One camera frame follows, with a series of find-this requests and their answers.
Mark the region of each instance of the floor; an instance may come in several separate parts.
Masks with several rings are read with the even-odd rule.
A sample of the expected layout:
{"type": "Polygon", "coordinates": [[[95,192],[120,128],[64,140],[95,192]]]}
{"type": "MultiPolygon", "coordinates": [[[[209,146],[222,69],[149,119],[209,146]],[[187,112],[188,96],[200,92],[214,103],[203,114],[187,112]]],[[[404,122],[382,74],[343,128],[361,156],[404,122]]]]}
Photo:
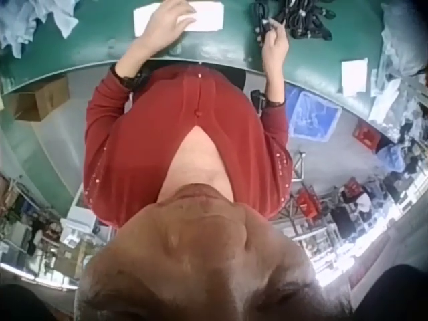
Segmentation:
{"type": "MultiPolygon", "coordinates": [[[[107,70],[103,66],[68,74],[71,99],[43,122],[33,123],[42,148],[72,195],[82,182],[86,106],[107,70]]],[[[263,89],[264,82],[260,75],[248,74],[244,92],[263,89]]],[[[306,153],[305,182],[313,185],[317,193],[342,185],[350,176],[364,180],[376,170],[377,159],[352,137],[356,122],[357,117],[344,111],[328,142],[290,139],[288,148],[292,155],[299,150],[306,153]]]]}

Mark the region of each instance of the woman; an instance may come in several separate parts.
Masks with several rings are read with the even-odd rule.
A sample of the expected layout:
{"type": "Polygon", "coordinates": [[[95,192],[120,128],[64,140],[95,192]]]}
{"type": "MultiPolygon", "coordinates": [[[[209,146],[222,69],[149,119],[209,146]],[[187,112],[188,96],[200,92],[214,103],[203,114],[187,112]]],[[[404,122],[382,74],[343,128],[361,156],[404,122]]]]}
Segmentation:
{"type": "Polygon", "coordinates": [[[321,320],[329,314],[308,257],[266,219],[292,177],[284,26],[271,21],[265,37],[261,118],[241,90],[198,65],[155,71],[124,114],[141,65],[178,39],[193,22],[178,17],[192,12],[185,0],[162,2],[90,102],[86,197],[119,229],[84,271],[77,318],[321,320]]]}
{"type": "Polygon", "coordinates": [[[145,61],[177,40],[193,22],[184,0],[167,0],[144,34],[113,65],[87,110],[84,186],[101,221],[123,226],[149,204],[201,183],[266,218],[284,206],[292,177],[286,144],[283,26],[271,21],[263,66],[267,108],[261,119],[243,94],[215,70],[174,65],[155,71],[136,91],[145,61]],[[133,106],[124,114],[129,93],[133,106]]]}

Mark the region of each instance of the nose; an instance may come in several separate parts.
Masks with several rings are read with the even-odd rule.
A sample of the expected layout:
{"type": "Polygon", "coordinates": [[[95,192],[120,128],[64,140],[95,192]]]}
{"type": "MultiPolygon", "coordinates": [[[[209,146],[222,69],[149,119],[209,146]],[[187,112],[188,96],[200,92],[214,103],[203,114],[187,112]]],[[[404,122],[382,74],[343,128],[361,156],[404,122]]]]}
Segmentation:
{"type": "Polygon", "coordinates": [[[173,252],[189,264],[225,268],[245,254],[247,230],[240,221],[206,215],[182,222],[173,252]]]}

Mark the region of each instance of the white paper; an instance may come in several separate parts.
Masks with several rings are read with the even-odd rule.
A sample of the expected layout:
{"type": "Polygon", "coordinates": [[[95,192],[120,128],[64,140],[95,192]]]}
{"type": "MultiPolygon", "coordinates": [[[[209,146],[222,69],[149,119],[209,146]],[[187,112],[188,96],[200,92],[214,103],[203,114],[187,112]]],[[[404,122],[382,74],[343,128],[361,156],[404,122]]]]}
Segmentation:
{"type": "MultiPolygon", "coordinates": [[[[220,2],[195,1],[189,3],[195,8],[196,13],[183,15],[177,22],[192,17],[196,21],[190,24],[185,31],[219,31],[223,29],[224,5],[220,2]]],[[[134,31],[135,36],[142,35],[147,27],[151,15],[159,8],[160,3],[152,3],[134,10],[134,31]]]]}
{"type": "Polygon", "coordinates": [[[355,96],[357,92],[366,92],[368,58],[342,62],[343,96],[355,96]]]}
{"type": "Polygon", "coordinates": [[[383,93],[376,97],[372,110],[370,111],[370,116],[368,117],[369,121],[374,120],[378,124],[383,123],[388,110],[399,95],[400,83],[400,78],[391,80],[383,93]]]}

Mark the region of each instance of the red cardigan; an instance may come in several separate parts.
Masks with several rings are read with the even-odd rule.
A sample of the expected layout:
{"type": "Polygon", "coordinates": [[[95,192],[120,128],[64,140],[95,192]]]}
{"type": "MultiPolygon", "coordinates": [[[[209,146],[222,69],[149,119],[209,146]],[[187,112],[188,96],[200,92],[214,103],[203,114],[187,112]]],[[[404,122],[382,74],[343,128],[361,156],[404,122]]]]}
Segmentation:
{"type": "Polygon", "coordinates": [[[84,188],[101,221],[121,227],[156,202],[175,151],[194,126],[217,147],[236,202],[267,218],[284,206],[292,177],[284,107],[259,118],[241,90],[198,65],[155,71],[124,114],[129,93],[109,72],[86,112],[84,188]]]}

